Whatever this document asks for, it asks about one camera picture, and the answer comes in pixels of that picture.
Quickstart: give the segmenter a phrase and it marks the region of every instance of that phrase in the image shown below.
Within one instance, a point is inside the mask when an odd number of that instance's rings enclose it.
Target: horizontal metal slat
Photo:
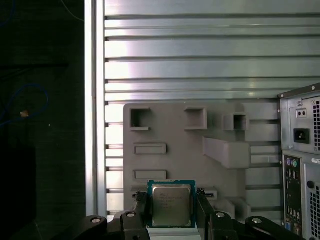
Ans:
[[[207,28],[296,28],[320,27],[319,17],[181,17],[181,18],[147,18],[147,19],[108,19],[104,21],[106,30],[134,30],[134,29],[197,29]]]
[[[171,92],[113,92],[105,95],[106,101],[156,100],[213,100],[213,99],[274,99],[278,94],[292,90],[251,91],[171,91]]]
[[[110,38],[128,37],[198,37],[198,36],[319,36],[319,26],[299,27],[210,27],[167,28],[167,29],[108,29],[104,36]]]
[[[319,66],[307,57],[107,62],[105,79],[319,77]]]
[[[266,15],[314,14],[320,9],[317,0],[105,0],[106,16],[132,15]]]
[[[232,91],[232,90],[279,90],[295,88],[302,88],[307,85],[318,83],[319,79],[305,79],[301,78],[214,78],[214,79],[146,79],[146,80],[110,80],[105,85],[105,91],[109,92],[133,92],[133,91]],[[255,108],[260,105],[254,103],[248,105],[248,109]]]
[[[106,41],[106,58],[320,56],[320,37]]]

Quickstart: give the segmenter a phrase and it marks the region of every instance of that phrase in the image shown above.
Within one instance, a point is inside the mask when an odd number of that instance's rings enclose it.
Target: rear i/o panel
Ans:
[[[285,228],[302,235],[301,159],[284,155]]]

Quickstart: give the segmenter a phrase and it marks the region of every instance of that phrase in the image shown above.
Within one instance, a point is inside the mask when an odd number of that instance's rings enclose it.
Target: aluminum panel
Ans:
[[[246,202],[252,208],[274,208],[282,205],[281,189],[247,190]]]
[[[105,122],[106,123],[121,123],[124,121],[124,105],[113,104],[105,106]]]
[[[123,193],[107,193],[106,205],[108,207],[108,211],[116,211],[116,212],[123,211],[124,210],[124,194]]]
[[[280,141],[278,124],[252,123],[245,132],[246,142],[278,142]]]
[[[251,155],[251,164],[278,164],[281,156],[277,155]]]
[[[263,185],[280,185],[281,168],[249,168],[245,171],[246,185],[263,186]]]
[[[124,143],[124,126],[112,125],[105,128],[105,144],[123,144]]]
[[[105,155],[107,158],[118,158],[124,155],[123,149],[107,149],[105,151]]]
[[[277,120],[277,103],[244,103],[244,111],[248,113],[250,120]]]
[[[265,15],[314,14],[320,9],[317,0],[105,0],[106,16],[125,15]]]
[[[106,79],[319,77],[318,58],[107,62]]]
[[[106,41],[105,57],[319,56],[319,41],[320,37]]]
[[[252,146],[251,154],[280,154],[280,146]]]
[[[124,172],[123,171],[107,171],[106,172],[106,188],[107,189],[123,189],[124,188]]]
[[[123,167],[124,159],[123,158],[107,158],[106,167]]]

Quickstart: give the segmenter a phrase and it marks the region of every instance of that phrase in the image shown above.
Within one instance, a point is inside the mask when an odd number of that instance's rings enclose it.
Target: metal screw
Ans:
[[[136,215],[136,214],[135,214],[134,212],[128,212],[128,213],[126,214],[126,216],[129,217],[129,218],[133,218],[135,215]]]
[[[254,219],[252,219],[252,222],[254,222],[255,224],[260,224],[260,223],[262,223],[261,219],[259,219],[259,218],[254,218]]]
[[[101,221],[100,218],[94,218],[94,219],[91,220],[91,222],[92,222],[93,224],[100,223],[100,221]]]
[[[217,216],[218,218],[224,218],[224,217],[225,217],[225,215],[224,215],[222,212],[218,212],[218,213],[216,214],[216,216]]]

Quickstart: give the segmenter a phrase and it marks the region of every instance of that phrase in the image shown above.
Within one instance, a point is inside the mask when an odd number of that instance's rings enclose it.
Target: metal frame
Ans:
[[[86,0],[84,5],[85,14],[85,200],[86,215],[97,214],[97,179],[96,179],[96,115],[94,98],[96,96],[95,83],[96,76],[94,69],[96,61],[94,59],[95,44],[95,2]]]
[[[107,216],[104,1],[85,1],[86,215]]]

